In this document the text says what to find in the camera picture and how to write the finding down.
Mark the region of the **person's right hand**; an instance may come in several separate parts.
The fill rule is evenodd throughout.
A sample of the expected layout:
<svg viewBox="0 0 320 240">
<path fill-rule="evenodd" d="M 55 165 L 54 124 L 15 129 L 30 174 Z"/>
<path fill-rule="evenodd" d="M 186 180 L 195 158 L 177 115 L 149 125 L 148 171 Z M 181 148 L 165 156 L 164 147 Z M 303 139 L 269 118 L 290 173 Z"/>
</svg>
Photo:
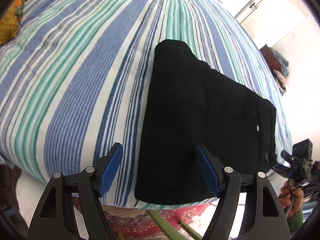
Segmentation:
<svg viewBox="0 0 320 240">
<path fill-rule="evenodd" d="M 297 214 L 303 205 L 304 192 L 300 187 L 295 187 L 290 184 L 290 181 L 286 181 L 283 187 L 280 189 L 280 195 L 278 199 L 283 209 L 291 208 L 287 211 L 287 218 L 291 218 Z"/>
</svg>

